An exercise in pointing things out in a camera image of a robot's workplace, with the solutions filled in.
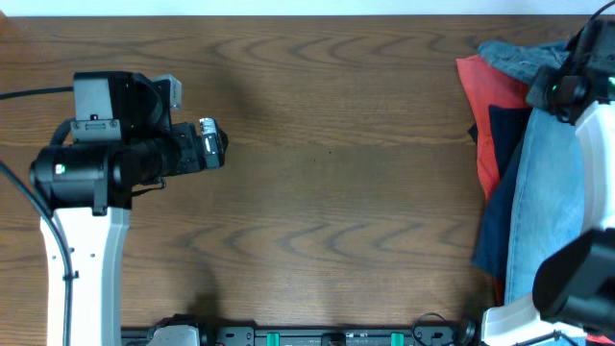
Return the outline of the dark navy shorts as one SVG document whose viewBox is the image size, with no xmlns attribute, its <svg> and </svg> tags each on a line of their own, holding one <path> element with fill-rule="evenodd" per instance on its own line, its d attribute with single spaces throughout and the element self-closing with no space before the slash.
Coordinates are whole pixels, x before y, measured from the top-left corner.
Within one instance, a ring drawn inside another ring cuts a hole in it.
<svg viewBox="0 0 615 346">
<path fill-rule="evenodd" d="M 472 263 L 502 282 L 506 275 L 517 172 L 531 109 L 507 110 L 490 106 L 489 112 L 497 165 L 502 176 L 486 203 Z"/>
</svg>

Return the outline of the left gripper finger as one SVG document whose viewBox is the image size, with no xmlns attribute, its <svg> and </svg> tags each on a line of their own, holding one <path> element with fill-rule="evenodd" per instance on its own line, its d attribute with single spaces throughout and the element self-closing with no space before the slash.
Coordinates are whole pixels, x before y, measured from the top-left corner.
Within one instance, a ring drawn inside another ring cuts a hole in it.
<svg viewBox="0 0 615 346">
<path fill-rule="evenodd" d="M 219 143 L 226 143 L 226 133 L 219 127 L 214 118 L 205 117 L 199 120 L 202 137 L 215 138 Z"/>
<path fill-rule="evenodd" d="M 225 164 L 225 154 L 229 145 L 226 135 L 203 135 L 206 169 L 219 169 Z"/>
</svg>

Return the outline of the light blue jeans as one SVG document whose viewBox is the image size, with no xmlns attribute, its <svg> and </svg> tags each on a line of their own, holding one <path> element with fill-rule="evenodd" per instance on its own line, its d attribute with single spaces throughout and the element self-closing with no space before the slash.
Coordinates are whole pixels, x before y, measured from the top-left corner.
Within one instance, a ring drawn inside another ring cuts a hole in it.
<svg viewBox="0 0 615 346">
<path fill-rule="evenodd" d="M 532 111 L 512 204 L 504 301 L 529 294 L 541 263 L 580 235 L 583 161 L 575 128 Z"/>
</svg>

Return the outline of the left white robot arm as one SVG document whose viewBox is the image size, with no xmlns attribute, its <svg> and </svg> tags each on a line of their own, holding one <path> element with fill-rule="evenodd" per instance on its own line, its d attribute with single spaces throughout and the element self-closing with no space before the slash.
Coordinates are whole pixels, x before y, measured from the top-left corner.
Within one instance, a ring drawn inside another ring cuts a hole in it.
<svg viewBox="0 0 615 346">
<path fill-rule="evenodd" d="M 41 195 L 49 345 L 205 345 L 209 332 L 175 316 L 142 336 L 121 331 L 123 248 L 132 201 L 166 178 L 223 166 L 228 138 L 213 118 L 158 130 L 117 119 L 67 120 L 31 166 Z"/>
</svg>

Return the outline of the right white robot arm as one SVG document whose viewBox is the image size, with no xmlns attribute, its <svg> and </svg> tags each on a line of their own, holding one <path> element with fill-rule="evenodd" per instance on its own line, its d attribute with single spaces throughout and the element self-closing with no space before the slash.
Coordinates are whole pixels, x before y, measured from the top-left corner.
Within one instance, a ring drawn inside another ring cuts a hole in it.
<svg viewBox="0 0 615 346">
<path fill-rule="evenodd" d="M 513 199 L 505 302 L 486 345 L 579 344 L 614 331 L 614 24 L 566 45 L 490 41 L 480 55 L 529 86 L 532 113 Z"/>
</svg>

